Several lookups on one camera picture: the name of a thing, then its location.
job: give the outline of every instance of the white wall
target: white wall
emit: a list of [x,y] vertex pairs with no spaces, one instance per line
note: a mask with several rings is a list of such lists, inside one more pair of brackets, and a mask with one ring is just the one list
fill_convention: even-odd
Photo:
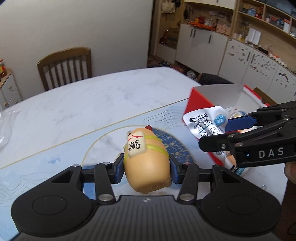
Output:
[[90,47],[93,76],[145,68],[152,3],[6,0],[0,5],[0,58],[24,99],[44,91],[38,61],[65,48]]

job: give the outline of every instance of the human hand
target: human hand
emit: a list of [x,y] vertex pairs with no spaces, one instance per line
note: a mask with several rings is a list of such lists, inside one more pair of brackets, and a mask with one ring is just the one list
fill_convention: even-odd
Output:
[[292,183],[296,184],[296,161],[288,162],[285,166],[284,173]]

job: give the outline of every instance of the toy's red ear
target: toy's red ear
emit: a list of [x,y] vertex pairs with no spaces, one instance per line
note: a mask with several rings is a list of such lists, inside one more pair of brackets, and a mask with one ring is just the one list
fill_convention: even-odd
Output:
[[146,126],[145,128],[148,129],[148,130],[153,131],[151,126]]

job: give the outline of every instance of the ribbed black surface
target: ribbed black surface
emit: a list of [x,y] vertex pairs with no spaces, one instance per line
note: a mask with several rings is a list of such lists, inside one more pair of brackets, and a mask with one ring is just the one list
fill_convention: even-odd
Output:
[[14,240],[279,241],[280,239],[272,233],[260,237],[234,237],[219,232],[201,218],[194,206],[178,204],[173,196],[122,196],[116,204],[98,208],[84,227],[71,234],[41,238],[21,233]]

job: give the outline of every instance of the gold line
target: gold line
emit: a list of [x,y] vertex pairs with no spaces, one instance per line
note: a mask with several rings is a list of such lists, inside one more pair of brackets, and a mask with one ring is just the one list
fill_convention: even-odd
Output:
[[132,126],[123,126],[123,127],[119,127],[119,128],[117,128],[117,129],[114,129],[114,130],[111,130],[111,131],[109,131],[109,132],[107,132],[107,133],[105,133],[104,135],[102,135],[99,139],[97,139],[90,147],[89,147],[89,149],[86,151],[86,153],[85,153],[85,155],[84,155],[84,157],[83,157],[83,160],[82,160],[82,162],[81,162],[81,166],[83,166],[83,163],[84,163],[84,161],[85,161],[85,158],[86,158],[86,155],[88,154],[88,152],[89,152],[89,150],[100,140],[100,139],[102,139],[104,136],[106,136],[106,135],[108,135],[108,134],[110,134],[111,132],[114,132],[114,131],[117,131],[117,130],[119,130],[119,129],[122,129],[122,128],[126,128],[126,127],[132,127]]
[[99,129],[97,129],[97,130],[94,130],[94,131],[88,132],[88,133],[86,133],[86,134],[83,134],[83,135],[81,135],[81,136],[75,137],[75,138],[70,139],[70,140],[68,140],[68,141],[65,141],[65,142],[62,142],[62,143],[57,144],[57,145],[55,145],[55,146],[49,147],[49,148],[47,148],[47,149],[45,149],[45,150],[42,150],[42,151],[36,152],[35,154],[29,155],[29,156],[27,156],[27,157],[24,157],[24,158],[22,158],[22,159],[20,159],[20,160],[18,160],[18,161],[15,161],[15,162],[13,162],[13,163],[10,163],[10,164],[8,164],[8,165],[6,165],[6,166],[4,166],[4,167],[0,167],[0,170],[3,169],[3,168],[6,168],[6,167],[8,167],[8,166],[10,166],[10,165],[12,165],[12,164],[15,164],[15,163],[17,163],[17,162],[23,161],[23,160],[25,160],[25,159],[27,159],[27,158],[29,158],[29,157],[32,157],[32,156],[37,155],[37,154],[40,154],[40,153],[42,153],[42,152],[44,152],[44,151],[47,151],[47,150],[50,150],[50,149],[55,148],[55,147],[57,147],[57,146],[63,145],[63,144],[65,144],[65,143],[67,143],[67,142],[70,142],[70,141],[76,140],[76,139],[78,139],[78,138],[80,138],[80,137],[86,136],[86,135],[88,135],[88,134],[94,133],[94,132],[96,132],[96,131],[102,130],[102,129],[104,129],[104,128],[107,128],[107,127],[110,127],[110,126],[113,126],[113,125],[116,125],[116,124],[118,124],[118,123],[120,123],[120,122],[123,122],[123,121],[129,120],[129,119],[132,119],[132,118],[134,118],[134,117],[137,117],[137,116],[140,116],[140,115],[143,115],[143,114],[149,113],[149,112],[151,112],[151,111],[158,110],[158,109],[161,109],[161,108],[163,108],[163,107],[166,107],[166,106],[169,106],[169,105],[172,105],[172,104],[175,104],[175,103],[181,102],[181,101],[183,101],[183,100],[179,100],[179,101],[176,101],[176,102],[173,102],[173,103],[170,103],[170,104],[164,105],[164,106],[162,106],[162,107],[158,107],[158,108],[156,108],[156,109],[153,109],[153,110],[150,110],[150,111],[143,112],[143,113],[138,114],[138,115],[135,115],[135,116],[133,116],[133,117],[130,117],[130,118],[127,118],[127,119],[124,119],[124,120],[121,120],[121,121],[115,122],[115,123],[113,123],[113,124],[110,124],[110,125],[108,125],[108,126],[104,126],[104,127],[99,128]]

